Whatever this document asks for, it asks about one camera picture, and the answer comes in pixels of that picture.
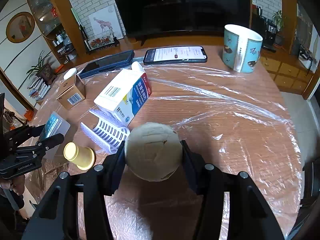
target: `phone case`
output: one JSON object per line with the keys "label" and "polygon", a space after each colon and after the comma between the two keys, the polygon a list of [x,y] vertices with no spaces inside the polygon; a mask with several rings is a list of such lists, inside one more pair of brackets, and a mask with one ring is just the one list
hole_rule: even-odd
{"label": "phone case", "polygon": [[[184,45],[184,46],[174,46],[174,47],[187,47],[188,45]],[[206,58],[204,59],[173,59],[173,60],[162,60],[162,61],[152,61],[152,62],[145,62],[145,59],[146,59],[146,56],[148,54],[148,51],[150,50],[154,50],[154,49],[148,49],[146,51],[146,54],[144,55],[144,58],[143,58],[143,64],[144,65],[152,65],[152,64],[170,64],[170,63],[191,63],[191,62],[207,62],[208,60],[208,55],[206,54],[206,52],[204,51],[204,48],[202,46],[199,46],[201,47],[201,50],[203,52],[204,55],[206,55]],[[172,46],[169,46],[169,47],[161,47],[161,48],[156,48],[156,49],[163,49],[163,48],[173,48]]]}
{"label": "phone case", "polygon": [[[107,66],[104,66],[104,67],[99,67],[99,68],[90,70],[90,71],[85,72],[85,73],[81,72],[79,74],[79,77],[81,79],[83,79],[83,78],[90,77],[90,76],[93,76],[93,75],[98,74],[98,73],[103,73],[103,72],[107,72],[107,71],[111,71],[111,70],[116,70],[116,69],[127,67],[127,66],[131,65],[132,64],[132,59],[134,57],[134,51],[133,50],[128,50],[128,51],[130,51],[131,54],[129,55],[129,57],[126,60],[119,61],[117,63],[113,63],[113,64],[110,64],[110,65],[107,65]],[[108,55],[108,56],[105,56],[105,57],[112,57],[112,56],[115,56],[115,55],[118,55],[118,54],[126,53],[128,51],[123,51],[123,52],[120,52],[120,53],[117,53],[117,54],[113,54],[113,55]]]}

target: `television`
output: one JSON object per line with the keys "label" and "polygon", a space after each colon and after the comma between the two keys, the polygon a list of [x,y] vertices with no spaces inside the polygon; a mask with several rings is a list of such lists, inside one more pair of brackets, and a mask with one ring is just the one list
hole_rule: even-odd
{"label": "television", "polygon": [[128,37],[192,31],[221,33],[249,27],[251,0],[115,0]]}

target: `drawer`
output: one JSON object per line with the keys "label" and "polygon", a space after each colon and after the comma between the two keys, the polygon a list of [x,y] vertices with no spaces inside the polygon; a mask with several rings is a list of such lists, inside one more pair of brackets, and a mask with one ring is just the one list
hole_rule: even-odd
{"label": "drawer", "polygon": [[272,80],[275,79],[276,74],[269,73],[269,75],[270,75],[270,77],[271,77]]}
{"label": "drawer", "polygon": [[304,91],[306,89],[308,84],[304,83],[304,82],[301,82],[299,80],[296,80],[294,83],[293,83],[293,86],[291,87],[292,89],[297,89],[297,90],[300,90],[300,91]]}
{"label": "drawer", "polygon": [[282,63],[280,70],[279,70],[279,73],[286,74],[286,75],[289,75],[292,77],[297,77],[298,72],[299,72],[298,68],[293,67],[291,65],[288,65],[286,63]]}
{"label": "drawer", "polygon": [[277,86],[290,88],[294,82],[294,79],[288,78],[285,76],[277,75],[275,79],[275,83]]}
{"label": "drawer", "polygon": [[312,78],[312,73],[310,72],[307,75],[307,72],[304,72],[303,70],[300,70],[299,74],[298,74],[298,78],[302,79],[303,81],[305,81],[306,83],[310,82],[310,79]]}
{"label": "drawer", "polygon": [[265,57],[260,57],[260,61],[267,70],[277,72],[279,69],[280,61]]}

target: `potted plant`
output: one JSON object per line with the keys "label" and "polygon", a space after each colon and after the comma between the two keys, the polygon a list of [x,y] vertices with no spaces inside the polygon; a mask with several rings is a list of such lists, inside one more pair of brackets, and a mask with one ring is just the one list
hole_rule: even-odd
{"label": "potted plant", "polygon": [[283,37],[278,34],[278,32],[281,30],[281,28],[284,27],[284,21],[282,19],[282,11],[279,10],[275,12],[275,14],[272,16],[273,18],[273,23],[276,25],[277,28],[277,33],[276,33],[276,38],[275,38],[275,44],[281,46]]}
{"label": "potted plant", "polygon": [[30,76],[34,72],[36,72],[36,76],[41,77],[46,85],[51,85],[52,81],[56,78],[56,75],[53,73],[53,70],[50,67],[50,65],[48,63],[44,63],[44,59],[49,55],[46,55],[44,58],[42,58],[43,53],[44,50],[40,53],[40,56],[38,58],[38,64],[36,66],[32,66],[31,69],[27,71],[27,77],[30,78]]}

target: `cardboard box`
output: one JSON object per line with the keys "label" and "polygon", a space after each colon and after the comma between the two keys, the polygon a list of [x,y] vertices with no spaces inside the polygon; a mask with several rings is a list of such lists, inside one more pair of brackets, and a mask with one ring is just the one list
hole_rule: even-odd
{"label": "cardboard box", "polygon": [[70,110],[85,99],[84,84],[77,75],[73,75],[60,85],[57,94],[58,102]]}
{"label": "cardboard box", "polygon": [[147,74],[139,62],[123,69],[94,100],[104,112],[111,113],[125,126],[131,122],[151,95]]}

